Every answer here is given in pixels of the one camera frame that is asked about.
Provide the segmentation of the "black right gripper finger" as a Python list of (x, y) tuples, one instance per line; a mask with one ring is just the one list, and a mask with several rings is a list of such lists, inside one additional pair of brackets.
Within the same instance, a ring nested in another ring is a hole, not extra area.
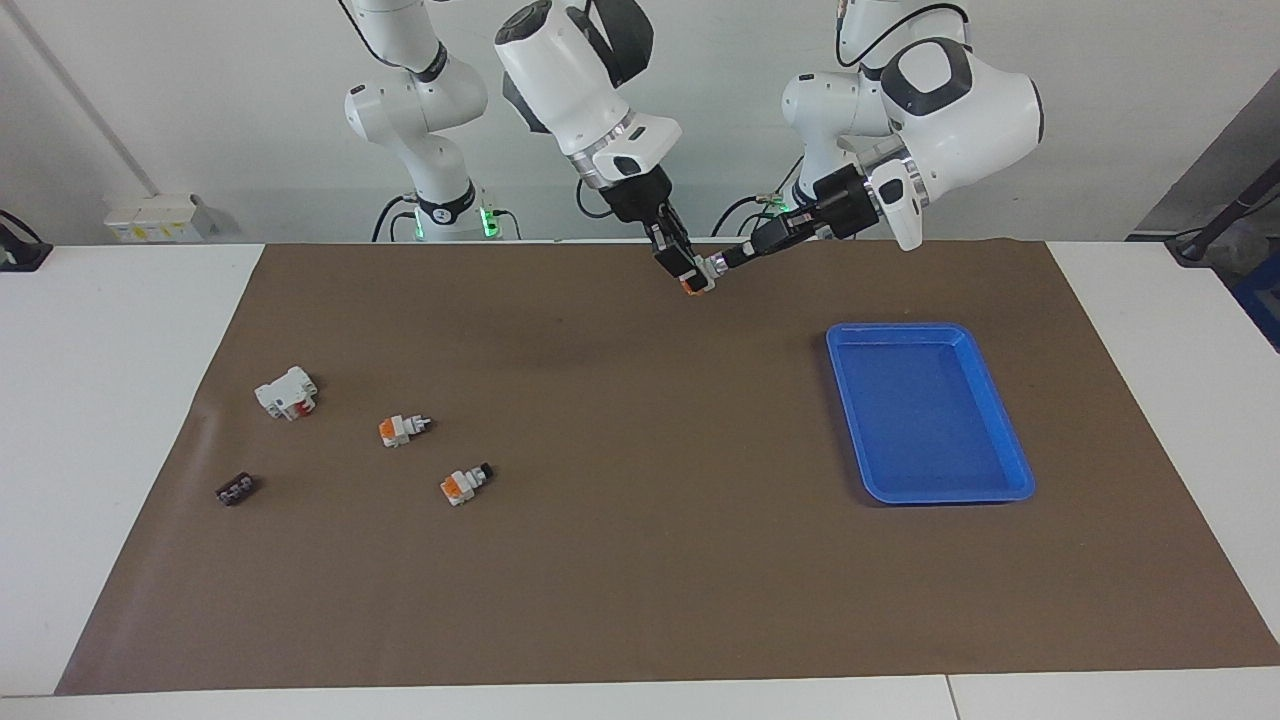
[(664, 272), (678, 281), (684, 274), (684, 223), (680, 219), (648, 222), (652, 254)]
[(701, 272), (687, 228), (672, 204), (660, 205), (660, 265), (669, 274)]

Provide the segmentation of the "brown table mat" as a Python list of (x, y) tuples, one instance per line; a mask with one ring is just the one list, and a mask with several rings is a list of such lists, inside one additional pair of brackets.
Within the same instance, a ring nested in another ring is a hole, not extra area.
[[(874, 501), (842, 322), (968, 328), (1036, 493)], [(316, 407), (271, 418), (292, 366)], [(387, 448), (393, 415), (433, 424)], [(696, 299), (637, 245), (296, 245), (262, 251), (56, 692), (1275, 665), (1041, 243), (809, 243)]]

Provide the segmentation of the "white power strip box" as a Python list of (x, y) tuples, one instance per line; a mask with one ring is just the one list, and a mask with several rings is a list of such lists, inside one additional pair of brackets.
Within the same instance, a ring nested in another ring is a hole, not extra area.
[(195, 193), (160, 193), (111, 208), (104, 227), (120, 243), (204, 243), (218, 225)]

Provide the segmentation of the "blue crate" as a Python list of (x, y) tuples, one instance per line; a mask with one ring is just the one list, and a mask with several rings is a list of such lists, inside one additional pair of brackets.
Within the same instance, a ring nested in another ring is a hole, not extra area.
[(1240, 281), (1231, 288), (1231, 296), (1272, 348), (1280, 354), (1280, 279)]

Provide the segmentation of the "black clamp mount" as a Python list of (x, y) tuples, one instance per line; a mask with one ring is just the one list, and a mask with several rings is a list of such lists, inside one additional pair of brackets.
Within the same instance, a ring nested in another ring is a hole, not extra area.
[(0, 208), (0, 273), (36, 272), (52, 250), (29, 224)]

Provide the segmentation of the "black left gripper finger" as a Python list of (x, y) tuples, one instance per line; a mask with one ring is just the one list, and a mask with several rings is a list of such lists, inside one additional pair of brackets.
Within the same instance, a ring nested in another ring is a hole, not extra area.
[(827, 227), (818, 202), (805, 202), (787, 210), (768, 223), (771, 242), (805, 242)]
[(815, 231), (809, 225), (762, 225), (741, 243), (721, 252), (721, 270), (727, 272), (809, 241)]

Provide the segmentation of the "blue plastic tray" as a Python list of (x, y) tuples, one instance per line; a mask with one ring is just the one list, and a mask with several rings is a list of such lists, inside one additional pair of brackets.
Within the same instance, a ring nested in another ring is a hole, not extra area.
[(893, 506), (1016, 503), (1037, 489), (975, 336), (946, 323), (826, 332), (861, 483)]

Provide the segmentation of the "black stand pole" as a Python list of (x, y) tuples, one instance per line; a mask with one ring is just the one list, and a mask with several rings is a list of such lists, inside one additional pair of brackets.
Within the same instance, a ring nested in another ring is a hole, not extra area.
[(1280, 156), (1204, 225), (1166, 238), (1164, 242), (1166, 250), (1181, 266), (1203, 266), (1208, 249), (1231, 225), (1280, 199), (1277, 187), (1280, 187)]

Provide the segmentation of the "white circuit breaker red lever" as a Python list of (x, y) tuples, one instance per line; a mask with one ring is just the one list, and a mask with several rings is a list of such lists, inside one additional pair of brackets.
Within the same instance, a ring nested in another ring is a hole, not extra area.
[(292, 366), (271, 383), (256, 388), (253, 395), (271, 418), (293, 421), (314, 413), (317, 386), (306, 370)]

